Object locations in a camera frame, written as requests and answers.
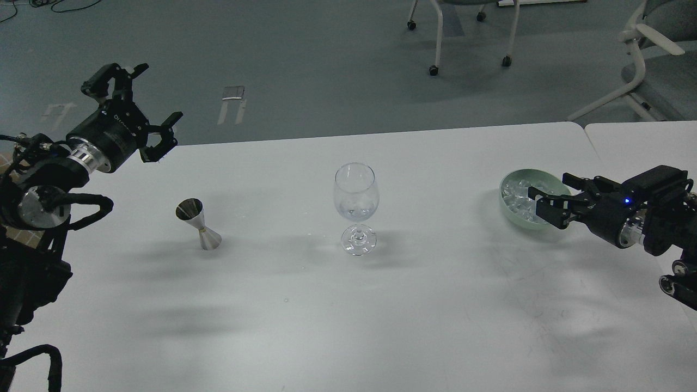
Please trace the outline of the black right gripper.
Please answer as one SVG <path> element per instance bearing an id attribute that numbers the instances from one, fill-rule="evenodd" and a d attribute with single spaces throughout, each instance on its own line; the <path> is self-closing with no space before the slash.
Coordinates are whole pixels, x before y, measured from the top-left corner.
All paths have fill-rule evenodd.
<path id="1" fill-rule="evenodd" d="M 640 242 L 643 212 L 633 196 L 619 192 L 621 184 L 602 176 L 585 178 L 568 172 L 563 174 L 562 182 L 585 193 L 549 194 L 531 186 L 528 198 L 535 201 L 536 216 L 558 229 L 567 229 L 576 220 L 620 249 Z M 593 199 L 591 194 L 599 195 Z"/>

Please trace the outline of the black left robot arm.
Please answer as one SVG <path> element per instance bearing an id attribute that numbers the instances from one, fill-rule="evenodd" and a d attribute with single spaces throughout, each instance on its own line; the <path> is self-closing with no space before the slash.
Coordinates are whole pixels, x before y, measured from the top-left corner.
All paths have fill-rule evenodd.
<path id="1" fill-rule="evenodd" d="M 132 83 L 149 68 L 106 64 L 81 92 L 98 107 L 63 140 L 45 134 L 2 136 L 15 144 L 2 171 L 2 390 L 10 390 L 16 368 L 39 355 L 50 358 L 49 391 L 62 389 L 62 353 L 49 344 L 13 356 L 8 346 L 33 320 L 35 311 L 57 300 L 72 277 L 63 251 L 69 231 L 107 216 L 114 202 L 102 194 L 77 193 L 95 171 L 112 173 L 134 153 L 156 163 L 178 141 L 173 127 L 181 112 L 154 125 L 133 99 Z"/>

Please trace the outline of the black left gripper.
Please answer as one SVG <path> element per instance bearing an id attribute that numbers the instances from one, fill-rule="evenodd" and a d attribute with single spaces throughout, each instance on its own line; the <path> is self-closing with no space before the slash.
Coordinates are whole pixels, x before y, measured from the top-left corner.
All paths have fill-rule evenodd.
<path id="1" fill-rule="evenodd" d="M 139 148 L 144 163 L 157 163 L 178 144 L 173 128 L 184 116 L 182 112 L 173 112 L 159 126 L 149 126 L 149 119 L 133 102 L 133 79 L 147 69 L 149 64 L 138 64 L 132 71 L 119 64 L 106 64 L 81 86 L 82 94 L 100 107 L 68 132 L 66 140 L 70 145 L 87 142 L 102 153 L 106 163 L 99 171 L 115 172 Z M 147 145 L 149 136 L 160 139 L 155 145 Z"/>

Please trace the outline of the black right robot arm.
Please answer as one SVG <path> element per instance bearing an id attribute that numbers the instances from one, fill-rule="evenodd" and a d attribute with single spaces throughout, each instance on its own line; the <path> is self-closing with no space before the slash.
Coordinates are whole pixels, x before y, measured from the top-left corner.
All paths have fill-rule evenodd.
<path id="1" fill-rule="evenodd" d="M 580 222 L 620 249 L 642 245 L 652 256 L 677 247 L 672 273 L 659 279 L 665 295 L 696 308 L 696 210 L 694 181 L 685 170 L 656 166 L 622 183 L 602 176 L 566 173 L 562 182 L 578 193 L 549 194 L 530 187 L 536 215 L 558 229 Z"/>

